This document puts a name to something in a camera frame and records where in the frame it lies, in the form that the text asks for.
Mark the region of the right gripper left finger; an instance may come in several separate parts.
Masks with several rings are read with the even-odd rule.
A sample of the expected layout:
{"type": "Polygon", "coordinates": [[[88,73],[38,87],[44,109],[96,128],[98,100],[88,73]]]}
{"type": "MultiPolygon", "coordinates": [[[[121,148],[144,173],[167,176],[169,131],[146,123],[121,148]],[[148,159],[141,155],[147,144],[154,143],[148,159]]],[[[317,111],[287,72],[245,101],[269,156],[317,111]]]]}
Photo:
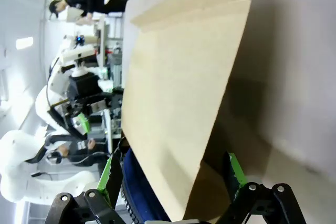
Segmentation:
{"type": "Polygon", "coordinates": [[[106,163],[98,187],[83,191],[77,197],[59,193],[45,223],[124,223],[115,210],[122,181],[120,158],[113,154],[106,163]]]}

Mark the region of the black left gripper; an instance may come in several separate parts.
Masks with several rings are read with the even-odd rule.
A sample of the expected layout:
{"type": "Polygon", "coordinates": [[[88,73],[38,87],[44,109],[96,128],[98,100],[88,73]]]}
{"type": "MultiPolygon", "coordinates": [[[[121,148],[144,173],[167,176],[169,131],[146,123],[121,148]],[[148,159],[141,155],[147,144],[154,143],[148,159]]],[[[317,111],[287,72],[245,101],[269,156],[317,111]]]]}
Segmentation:
{"type": "MultiPolygon", "coordinates": [[[[95,74],[84,74],[79,77],[69,77],[68,97],[84,98],[101,93],[98,85],[99,77],[95,74]]],[[[122,96],[114,95],[100,97],[87,104],[90,111],[114,110],[122,105],[122,96]]],[[[81,105],[68,103],[65,106],[65,123],[73,135],[87,135],[91,131],[88,116],[84,114],[81,105]]]]}

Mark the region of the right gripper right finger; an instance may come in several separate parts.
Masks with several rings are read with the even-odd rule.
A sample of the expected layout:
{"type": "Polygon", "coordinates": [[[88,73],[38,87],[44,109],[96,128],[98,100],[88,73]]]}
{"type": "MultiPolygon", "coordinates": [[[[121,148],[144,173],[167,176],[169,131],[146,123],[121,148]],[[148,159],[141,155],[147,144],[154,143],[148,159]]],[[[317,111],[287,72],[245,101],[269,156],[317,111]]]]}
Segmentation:
{"type": "Polygon", "coordinates": [[[248,182],[233,153],[223,157],[223,179],[230,205],[220,217],[220,223],[247,223],[253,215],[262,216],[265,223],[306,223],[292,188],[285,183],[271,188],[248,182]]]}

